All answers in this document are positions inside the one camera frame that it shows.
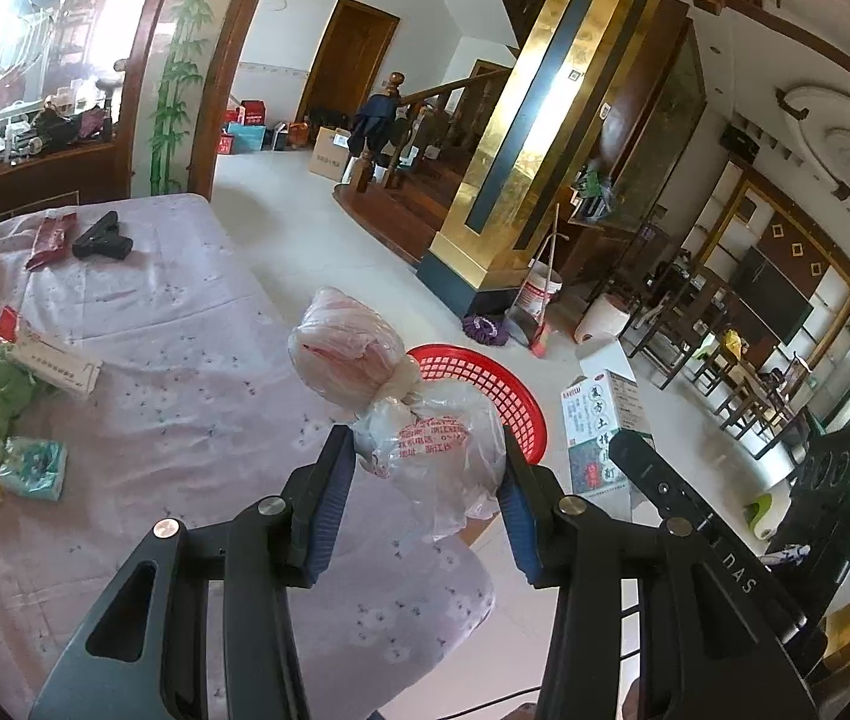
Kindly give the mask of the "white plastic bag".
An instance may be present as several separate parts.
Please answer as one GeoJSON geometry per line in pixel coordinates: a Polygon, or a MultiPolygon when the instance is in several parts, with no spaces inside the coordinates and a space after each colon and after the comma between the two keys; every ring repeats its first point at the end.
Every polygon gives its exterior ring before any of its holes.
{"type": "Polygon", "coordinates": [[[288,340],[306,387],[354,415],[360,463],[412,505],[423,538],[456,535],[498,512],[505,427],[472,385],[425,380],[379,314],[336,288],[311,298],[288,340]]]}

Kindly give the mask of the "teal tissue pack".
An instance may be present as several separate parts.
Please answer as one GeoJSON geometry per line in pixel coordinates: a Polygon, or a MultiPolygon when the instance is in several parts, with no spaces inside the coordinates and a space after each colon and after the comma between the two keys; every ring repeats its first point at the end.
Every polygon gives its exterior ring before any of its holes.
{"type": "Polygon", "coordinates": [[[67,457],[67,447],[57,440],[9,437],[0,458],[0,489],[25,499],[55,502],[64,489],[67,457]]]}

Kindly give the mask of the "long white medicine box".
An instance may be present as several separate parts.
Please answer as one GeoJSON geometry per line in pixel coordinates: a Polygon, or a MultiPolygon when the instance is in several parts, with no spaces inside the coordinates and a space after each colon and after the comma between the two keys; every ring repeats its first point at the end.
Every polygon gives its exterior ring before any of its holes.
{"type": "Polygon", "coordinates": [[[46,337],[29,325],[16,330],[8,357],[52,387],[82,398],[93,394],[103,369],[99,359],[84,355],[72,344],[46,337]]]}

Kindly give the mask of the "green towel cloth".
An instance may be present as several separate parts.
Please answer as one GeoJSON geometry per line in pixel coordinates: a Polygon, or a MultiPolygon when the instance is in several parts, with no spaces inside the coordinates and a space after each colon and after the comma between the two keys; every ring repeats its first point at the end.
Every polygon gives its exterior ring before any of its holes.
{"type": "Polygon", "coordinates": [[[0,344],[0,463],[5,442],[13,436],[18,419],[47,390],[41,379],[11,357],[13,351],[13,344],[0,344]]]}

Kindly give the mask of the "pink floral tablecloth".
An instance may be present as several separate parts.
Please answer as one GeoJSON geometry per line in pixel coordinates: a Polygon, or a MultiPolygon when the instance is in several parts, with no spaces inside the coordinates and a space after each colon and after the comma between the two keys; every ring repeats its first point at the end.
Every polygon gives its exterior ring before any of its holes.
{"type": "MultiPolygon", "coordinates": [[[[25,717],[78,622],[160,518],[223,522],[315,460],[331,408],[288,358],[287,325],[196,195],[125,200],[124,260],[29,270],[38,216],[0,223],[0,312],[100,363],[91,394],[21,421],[67,450],[54,502],[0,502],[0,707],[25,717]]],[[[422,543],[411,504],[358,473],[331,566],[290,598],[309,709],[361,718],[489,616],[492,580],[461,539],[422,543]]]]}

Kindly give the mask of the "television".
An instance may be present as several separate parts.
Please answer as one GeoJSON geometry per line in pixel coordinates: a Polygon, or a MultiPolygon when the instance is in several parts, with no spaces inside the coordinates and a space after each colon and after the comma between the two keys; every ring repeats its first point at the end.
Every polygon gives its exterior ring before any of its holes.
{"type": "Polygon", "coordinates": [[[747,250],[729,286],[780,343],[789,343],[812,314],[809,299],[756,247],[747,250]]]}

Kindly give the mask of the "white green carton box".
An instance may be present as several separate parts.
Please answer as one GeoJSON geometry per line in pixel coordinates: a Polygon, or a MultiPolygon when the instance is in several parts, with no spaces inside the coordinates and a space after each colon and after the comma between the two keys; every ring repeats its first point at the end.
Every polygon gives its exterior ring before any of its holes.
{"type": "Polygon", "coordinates": [[[610,458],[610,441],[633,431],[653,445],[640,388],[615,337],[583,344],[580,377],[560,395],[571,487],[586,499],[628,491],[628,479],[610,458]]]}

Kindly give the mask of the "red plastic basket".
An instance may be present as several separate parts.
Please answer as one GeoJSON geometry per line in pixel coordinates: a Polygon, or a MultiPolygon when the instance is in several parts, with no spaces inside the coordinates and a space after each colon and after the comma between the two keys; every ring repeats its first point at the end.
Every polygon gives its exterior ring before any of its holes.
{"type": "Polygon", "coordinates": [[[529,465],[544,458],[549,438],[544,413],[531,390],[507,367],[479,351],[448,343],[421,344],[409,356],[425,380],[457,380],[479,390],[495,405],[529,465]]]}

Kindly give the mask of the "white cylinder bin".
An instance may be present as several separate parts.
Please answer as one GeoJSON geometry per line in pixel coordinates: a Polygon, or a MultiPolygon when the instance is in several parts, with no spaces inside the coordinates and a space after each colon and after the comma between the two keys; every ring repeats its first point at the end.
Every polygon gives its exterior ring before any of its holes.
{"type": "Polygon", "coordinates": [[[617,338],[627,327],[628,319],[628,304],[615,294],[603,293],[586,309],[573,330],[573,339],[576,344],[583,344],[593,338],[617,338]]]}

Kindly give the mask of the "black handheld gun tool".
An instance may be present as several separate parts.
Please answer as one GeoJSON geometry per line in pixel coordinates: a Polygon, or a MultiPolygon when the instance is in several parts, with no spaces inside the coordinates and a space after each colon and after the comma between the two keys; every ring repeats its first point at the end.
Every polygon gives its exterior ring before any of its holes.
{"type": "Polygon", "coordinates": [[[134,241],[124,236],[116,211],[108,211],[72,244],[72,254],[85,260],[94,255],[122,262],[134,247],[134,241]]]}

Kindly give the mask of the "white bucket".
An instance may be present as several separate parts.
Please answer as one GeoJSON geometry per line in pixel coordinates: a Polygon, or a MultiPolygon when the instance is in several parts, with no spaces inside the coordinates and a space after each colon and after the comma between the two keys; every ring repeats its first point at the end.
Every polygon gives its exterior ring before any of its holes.
{"type": "Polygon", "coordinates": [[[531,320],[539,322],[544,317],[547,305],[562,289],[562,277],[547,263],[536,260],[528,271],[523,286],[516,296],[516,307],[523,310],[531,320]]]}

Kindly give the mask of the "dark red pouch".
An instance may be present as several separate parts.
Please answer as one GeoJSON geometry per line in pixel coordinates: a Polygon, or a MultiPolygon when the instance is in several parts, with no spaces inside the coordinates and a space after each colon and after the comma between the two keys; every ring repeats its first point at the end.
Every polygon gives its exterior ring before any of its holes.
{"type": "Polygon", "coordinates": [[[44,216],[32,241],[31,255],[25,265],[26,270],[36,271],[62,260],[67,255],[68,234],[72,232],[75,223],[77,223],[75,213],[44,216]]]}

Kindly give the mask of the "wooden sideboard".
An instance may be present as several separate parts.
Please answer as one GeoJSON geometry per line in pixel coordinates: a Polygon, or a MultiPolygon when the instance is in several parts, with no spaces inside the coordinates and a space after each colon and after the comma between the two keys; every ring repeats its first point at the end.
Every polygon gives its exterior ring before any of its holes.
{"type": "Polygon", "coordinates": [[[127,199],[114,143],[62,149],[16,166],[0,166],[0,221],[56,206],[127,199]]]}

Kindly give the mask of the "wooden door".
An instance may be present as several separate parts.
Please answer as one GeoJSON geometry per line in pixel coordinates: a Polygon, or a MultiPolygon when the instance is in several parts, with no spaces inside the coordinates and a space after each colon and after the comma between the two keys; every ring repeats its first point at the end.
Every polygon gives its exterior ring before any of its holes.
{"type": "Polygon", "coordinates": [[[399,23],[399,16],[381,8],[337,0],[306,76],[295,121],[308,121],[316,110],[355,114],[372,93],[399,23]]]}

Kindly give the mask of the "gold pillar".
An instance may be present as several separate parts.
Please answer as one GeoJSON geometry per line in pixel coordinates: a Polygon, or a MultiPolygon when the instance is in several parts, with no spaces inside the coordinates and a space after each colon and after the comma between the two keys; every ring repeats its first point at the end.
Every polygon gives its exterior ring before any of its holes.
{"type": "Polygon", "coordinates": [[[507,309],[661,0],[544,0],[417,277],[456,317],[507,309]]]}

